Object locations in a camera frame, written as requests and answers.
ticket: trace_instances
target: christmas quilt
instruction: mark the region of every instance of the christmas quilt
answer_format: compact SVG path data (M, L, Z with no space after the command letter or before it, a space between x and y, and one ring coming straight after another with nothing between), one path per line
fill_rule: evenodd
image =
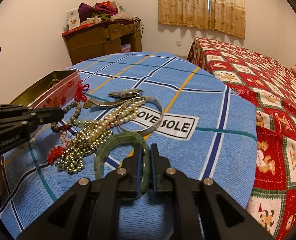
M283 239L296 221L296 77L270 57L210 39L196 38L188 60L256 106L258 149L247 211Z

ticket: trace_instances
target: silver bangle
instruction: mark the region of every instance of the silver bangle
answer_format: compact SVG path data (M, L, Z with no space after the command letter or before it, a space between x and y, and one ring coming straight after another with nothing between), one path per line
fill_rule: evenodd
M153 125L151 125L149 127L146 127L144 129L141 129L141 130L131 131L131 130L128 130L128 129L122 127L122 125L120 123L120 118L122 118L122 117L120 116L119 113L121 113L127 106L129 106L129 105L133 104L135 101L139 101L139 100L146 100L146 102L153 103L155 106L157 106L158 110L160 111L161 116L158 119L158 121L156 121ZM163 107L160 104L160 102L157 99L155 99L155 98L152 98L152 97L136 97L136 98L132 98L132 99L126 101L121 106L121 108L118 110L116 116L117 116L118 125L119 125L119 127L123 131L126 131L126 132L137 132L137 133L139 133L141 135L145 135L145 134L151 133L152 131L154 131L155 129L157 129L159 127L159 125L161 124L162 118L163 118Z

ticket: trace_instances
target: blue plaid bedsheet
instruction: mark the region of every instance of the blue plaid bedsheet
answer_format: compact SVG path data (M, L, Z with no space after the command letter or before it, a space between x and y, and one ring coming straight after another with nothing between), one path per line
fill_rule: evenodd
M112 54L87 60L69 69L80 71L88 95L113 101L108 93L140 88L157 98L168 115L163 127L147 139L172 167L188 177L212 177L238 203L246 206L254 183L256 162L255 106L196 65L162 52ZM154 113L146 104L138 122L144 127ZM109 109L83 109L81 119L100 119ZM70 114L62 121L68 121ZM58 134L45 125L26 147L3 156L5 190L0 218L16 238L79 178L95 179L94 155L85 157L85 169L74 175L59 172L47 163ZM104 174L114 170L130 153L131 146L113 150ZM151 191L120 208L118 239L168 239L173 232L170 200L157 200Z

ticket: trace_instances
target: red tassel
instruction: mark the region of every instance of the red tassel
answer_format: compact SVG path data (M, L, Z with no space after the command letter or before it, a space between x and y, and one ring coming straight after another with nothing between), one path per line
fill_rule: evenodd
M76 102L86 102L87 98L86 96L83 94L83 92L86 92L89 89L89 84L83 85L81 86L82 80L80 80L77 84L78 88L75 94L75 101Z
M54 161L57 160L61 155L64 154L64 148L58 146L57 149L54 147L53 149L50 150L50 153L47 157L47 162L52 165L54 164Z

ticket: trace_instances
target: floral curtain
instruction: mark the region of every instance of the floral curtain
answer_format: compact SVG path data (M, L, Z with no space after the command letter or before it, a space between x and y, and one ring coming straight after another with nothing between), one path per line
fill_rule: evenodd
M207 29L208 0L159 0L159 23Z
M210 0L209 8L208 0L159 0L159 23L218 30L244 39L244 0Z
M244 39L246 33L244 0L210 0L209 29Z

